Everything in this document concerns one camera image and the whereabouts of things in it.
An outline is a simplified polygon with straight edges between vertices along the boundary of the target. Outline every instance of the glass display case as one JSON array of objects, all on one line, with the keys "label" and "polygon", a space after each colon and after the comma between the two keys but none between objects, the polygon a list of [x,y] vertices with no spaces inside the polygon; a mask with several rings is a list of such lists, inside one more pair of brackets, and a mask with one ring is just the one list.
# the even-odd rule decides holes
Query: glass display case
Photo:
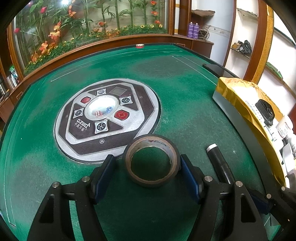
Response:
[{"label": "glass display case", "polygon": [[168,0],[34,0],[12,22],[12,46],[27,75],[80,46],[167,33]]}]

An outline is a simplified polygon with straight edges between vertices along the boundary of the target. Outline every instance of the blue die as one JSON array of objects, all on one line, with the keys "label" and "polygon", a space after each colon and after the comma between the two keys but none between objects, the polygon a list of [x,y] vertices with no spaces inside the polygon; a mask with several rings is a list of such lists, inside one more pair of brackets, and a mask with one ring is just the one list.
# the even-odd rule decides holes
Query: blue die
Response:
[{"label": "blue die", "polygon": [[106,112],[109,113],[110,111],[112,111],[112,109],[113,109],[112,107],[107,107]]}]

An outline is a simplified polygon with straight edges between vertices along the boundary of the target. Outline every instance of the red button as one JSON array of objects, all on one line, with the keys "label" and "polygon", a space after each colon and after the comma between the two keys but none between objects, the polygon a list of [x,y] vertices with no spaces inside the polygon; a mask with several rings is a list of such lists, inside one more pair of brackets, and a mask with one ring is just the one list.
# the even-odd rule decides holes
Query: red button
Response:
[{"label": "red button", "polygon": [[124,121],[129,117],[129,113],[124,110],[119,110],[115,113],[114,117],[121,121]]},{"label": "red button", "polygon": [[80,102],[83,103],[83,104],[86,104],[87,102],[89,102],[91,100],[91,98],[89,98],[88,96],[87,97],[84,97]]}]

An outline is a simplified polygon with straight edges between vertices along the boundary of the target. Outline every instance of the blue gripper pad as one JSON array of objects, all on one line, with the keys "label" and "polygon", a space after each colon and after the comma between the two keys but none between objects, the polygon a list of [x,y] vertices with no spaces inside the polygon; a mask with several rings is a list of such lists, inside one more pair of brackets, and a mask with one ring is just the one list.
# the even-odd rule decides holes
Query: blue gripper pad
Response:
[{"label": "blue gripper pad", "polygon": [[203,177],[205,176],[198,167],[194,167],[189,158],[182,154],[181,158],[181,173],[186,182],[187,189],[191,198],[200,203],[203,195]]},{"label": "blue gripper pad", "polygon": [[91,191],[94,195],[95,204],[103,199],[113,176],[115,165],[115,157],[108,155],[103,164],[100,167],[96,167],[91,173]]}]

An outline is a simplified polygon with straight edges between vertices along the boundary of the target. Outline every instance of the screw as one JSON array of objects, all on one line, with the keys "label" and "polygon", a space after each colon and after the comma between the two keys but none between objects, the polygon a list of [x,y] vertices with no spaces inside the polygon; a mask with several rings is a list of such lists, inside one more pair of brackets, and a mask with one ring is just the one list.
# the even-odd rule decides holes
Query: screw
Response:
[{"label": "screw", "polygon": [[213,181],[213,178],[211,176],[205,176],[205,180],[207,182],[211,182],[211,181]]},{"label": "screw", "polygon": [[54,182],[53,184],[52,184],[52,187],[53,188],[57,188],[59,186],[59,182]]},{"label": "screw", "polygon": [[82,180],[84,183],[86,183],[86,182],[88,182],[88,181],[90,180],[90,177],[89,177],[89,176],[85,176],[85,177],[81,178],[81,180]]},{"label": "screw", "polygon": [[237,185],[238,187],[242,187],[242,182],[241,181],[236,181],[235,185]]}]

